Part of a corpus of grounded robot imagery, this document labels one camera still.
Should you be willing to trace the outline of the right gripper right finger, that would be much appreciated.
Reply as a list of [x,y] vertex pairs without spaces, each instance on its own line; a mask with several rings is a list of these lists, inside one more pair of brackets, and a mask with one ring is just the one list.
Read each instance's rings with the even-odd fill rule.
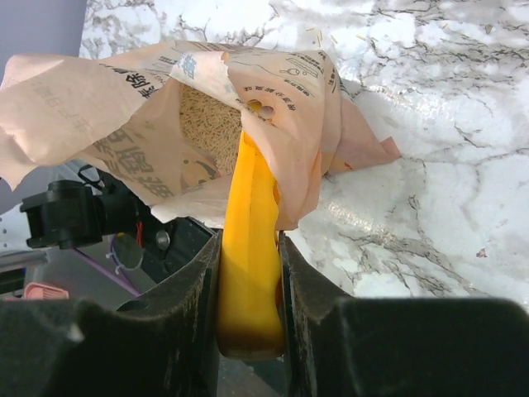
[[527,395],[528,316],[513,301],[355,298],[286,236],[279,253],[290,395]]

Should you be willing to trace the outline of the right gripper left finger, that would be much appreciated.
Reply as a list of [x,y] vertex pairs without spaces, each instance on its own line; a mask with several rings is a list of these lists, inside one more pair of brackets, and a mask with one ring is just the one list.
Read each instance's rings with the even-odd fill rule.
[[86,299],[2,302],[2,395],[214,396],[221,239],[116,311]]

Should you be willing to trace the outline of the yellow litter scoop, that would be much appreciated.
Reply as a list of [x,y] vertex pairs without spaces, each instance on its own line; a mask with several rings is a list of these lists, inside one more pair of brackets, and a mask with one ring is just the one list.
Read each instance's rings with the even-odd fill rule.
[[276,181],[242,132],[227,200],[218,275],[217,345],[223,356],[265,360],[284,353],[278,306],[281,260]]

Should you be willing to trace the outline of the pink cat litter bag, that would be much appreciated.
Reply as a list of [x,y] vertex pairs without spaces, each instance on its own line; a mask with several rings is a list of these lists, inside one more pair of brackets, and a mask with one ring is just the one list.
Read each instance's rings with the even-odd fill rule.
[[223,217],[241,132],[277,181],[281,230],[316,208],[323,175],[400,155],[322,50],[168,41],[102,60],[16,55],[1,85],[1,176],[11,187],[80,159],[161,220]]

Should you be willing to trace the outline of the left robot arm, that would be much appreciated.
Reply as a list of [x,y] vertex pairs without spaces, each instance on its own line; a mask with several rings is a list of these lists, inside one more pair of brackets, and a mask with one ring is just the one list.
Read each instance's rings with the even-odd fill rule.
[[98,244],[124,232],[142,236],[150,209],[120,180],[84,165],[1,214],[1,250],[61,250]]

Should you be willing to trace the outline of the pink dustpan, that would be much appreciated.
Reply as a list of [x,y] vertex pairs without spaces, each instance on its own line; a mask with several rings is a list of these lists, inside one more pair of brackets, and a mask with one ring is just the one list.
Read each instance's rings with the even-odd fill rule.
[[68,299],[69,292],[65,289],[42,283],[31,282],[23,292],[24,299]]

